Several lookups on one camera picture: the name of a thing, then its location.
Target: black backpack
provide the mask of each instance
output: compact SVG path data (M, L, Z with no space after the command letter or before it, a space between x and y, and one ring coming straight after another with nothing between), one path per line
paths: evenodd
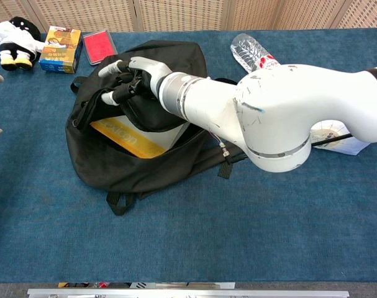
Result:
M102 102L101 94L120 85L118 75L101 79L98 72L106 65L132 56L164 62L172 71L206 77L206 62L199 45L192 42L152 40L125 53L109 56L86 77L74 79L77 92L72 113L66 122L66 141L73 167L88 185L108 192L107 202L116 215L122 215L136 197L143 198L167 185L223 162L219 176L227 178L232 163L245 158L242 151L227 142L227 160L220 147L201 151L209 132L190 124L173 148L164 154L142 159L90 126L95 120L126 115L140 130L164 132L184 120L165 111L151 93L136 95L119 106Z

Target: blue table surface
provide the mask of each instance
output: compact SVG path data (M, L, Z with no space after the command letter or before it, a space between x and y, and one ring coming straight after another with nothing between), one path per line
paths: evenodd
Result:
M150 39L200 44L209 76L245 71L239 32L114 33L119 52ZM280 63L377 66L377 29L248 31ZM76 75L93 70L82 53ZM377 281L377 144L358 156L313 150L298 169L249 160L136 202L123 217L79 180L65 141L74 74L7 73L0 84L0 282Z

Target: robotic arm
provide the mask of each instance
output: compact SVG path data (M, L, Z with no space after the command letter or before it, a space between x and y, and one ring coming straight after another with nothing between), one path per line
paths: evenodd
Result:
M235 86L132 57L105 67L99 76L126 70L146 71L146 85L165 110L236 144L266 171L302 165L311 151L310 129L321 120L342 121L357 139L377 142L377 68L344 73L281 65L256 70ZM132 86L129 94L136 90ZM113 93L102 99L118 105Z

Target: beige partition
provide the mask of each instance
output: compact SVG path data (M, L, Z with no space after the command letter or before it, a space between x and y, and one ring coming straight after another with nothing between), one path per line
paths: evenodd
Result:
M377 27L377 0L354 0L345 11L338 28Z
M94 32L134 31L133 0L29 0L46 30L50 25Z
M231 0L227 28L271 29L281 4L280 0Z
M134 0L144 31L222 30L228 0Z
M27 0L0 0L0 22L16 16L30 20L43 31L41 23Z
M345 0L284 0L274 29L330 28Z

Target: cardboard box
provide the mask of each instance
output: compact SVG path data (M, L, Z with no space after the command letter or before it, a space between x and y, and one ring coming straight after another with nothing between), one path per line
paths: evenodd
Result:
M43 70L75 73L81 51L80 30L50 26L39 64Z

